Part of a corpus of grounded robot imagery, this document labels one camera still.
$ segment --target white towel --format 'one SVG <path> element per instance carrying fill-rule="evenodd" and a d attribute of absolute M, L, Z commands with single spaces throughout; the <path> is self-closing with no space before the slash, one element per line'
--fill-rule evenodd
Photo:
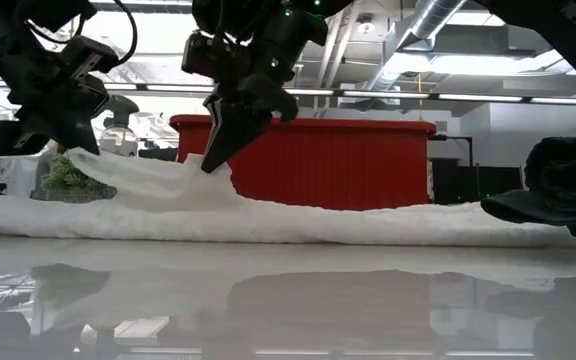
<path fill-rule="evenodd" d="M 503 246 L 576 246 L 565 228 L 497 220 L 479 204 L 333 211 L 238 195 L 230 169 L 95 156 L 68 157 L 87 175 L 117 188 L 112 200 L 88 204 L 0 196 L 0 234 L 51 238 L 208 242 Z"/>

